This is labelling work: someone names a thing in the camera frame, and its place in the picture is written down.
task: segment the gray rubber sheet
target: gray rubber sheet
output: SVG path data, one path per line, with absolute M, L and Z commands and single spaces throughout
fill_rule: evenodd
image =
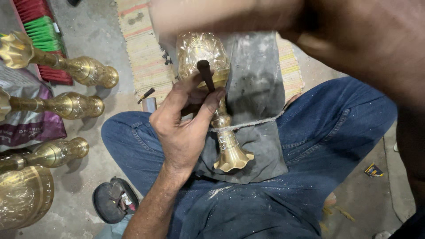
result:
M 227 111 L 232 125 L 274 117 L 285 104 L 285 90 L 279 65 L 275 32 L 232 34 L 220 37 L 229 58 Z M 176 49 L 161 44 L 171 60 L 177 63 Z M 243 169 L 225 173 L 213 164 L 219 153 L 217 134 L 208 132 L 205 148 L 195 166 L 197 175 L 247 184 L 260 182 L 288 172 L 275 122 L 262 123 L 235 131 L 239 144 L 254 153 L 254 160 Z

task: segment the brass vase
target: brass vase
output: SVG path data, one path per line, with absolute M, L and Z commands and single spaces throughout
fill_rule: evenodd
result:
M 0 87 L 0 121 L 10 111 L 52 111 L 67 120 L 84 117 L 99 117 L 105 109 L 99 96 L 84 96 L 76 92 L 65 92 L 52 99 L 21 98 L 10 96 Z
M 0 175 L 10 171 L 20 171 L 28 166 L 57 168 L 74 159 L 88 154 L 89 146 L 81 137 L 70 141 L 57 139 L 43 143 L 31 154 L 12 154 L 0 158 Z
M 35 63 L 64 70 L 75 81 L 86 86 L 101 85 L 105 88 L 112 88 L 118 83 L 119 76 L 115 68 L 104 66 L 90 57 L 66 59 L 58 54 L 41 51 L 35 48 L 31 38 L 22 32 L 13 31 L 0 40 L 3 44 L 0 48 L 0 57 L 10 68 L 24 68 L 30 63 Z
M 212 33 L 181 34 L 177 38 L 178 73 L 182 80 L 197 70 L 199 60 L 207 60 L 210 68 L 215 70 L 212 81 L 215 87 L 226 86 L 230 72 L 230 61 L 220 39 Z M 205 82 L 199 88 L 207 89 Z M 219 108 L 215 111 L 211 125 L 215 128 L 224 128 L 230 125 L 231 116 L 226 110 L 226 100 L 220 100 Z M 254 159 L 252 152 L 244 150 L 238 143 L 235 133 L 221 131 L 217 133 L 220 154 L 214 163 L 214 168 L 228 172 L 233 168 L 244 168 L 247 162 Z

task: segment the man's forearm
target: man's forearm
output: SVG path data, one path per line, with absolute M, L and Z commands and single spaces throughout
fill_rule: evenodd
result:
M 165 238 L 176 195 L 188 176 L 163 165 L 152 188 L 131 218 L 123 238 Z

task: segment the striped rag rug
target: striped rag rug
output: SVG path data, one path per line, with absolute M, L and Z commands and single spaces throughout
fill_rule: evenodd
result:
M 175 76 L 165 52 L 156 41 L 149 17 L 149 1 L 115 1 L 118 5 L 119 25 L 127 43 L 137 96 L 143 96 L 154 87 L 155 92 L 150 97 L 156 97 L 159 106 L 171 90 Z M 295 94 L 302 92 L 304 83 L 292 44 L 280 36 L 277 37 L 277 44 L 285 96 L 288 101 Z

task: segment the man's left hand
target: man's left hand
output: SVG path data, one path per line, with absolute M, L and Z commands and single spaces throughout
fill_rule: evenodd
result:
M 197 88 L 201 81 L 201 75 L 194 73 L 174 84 L 161 106 L 149 117 L 164 150 L 164 167 L 185 177 L 189 177 L 201 155 L 210 121 L 226 93 L 223 88 L 210 94 L 203 92 Z M 195 118 L 181 120 L 181 111 L 185 107 L 204 99 Z

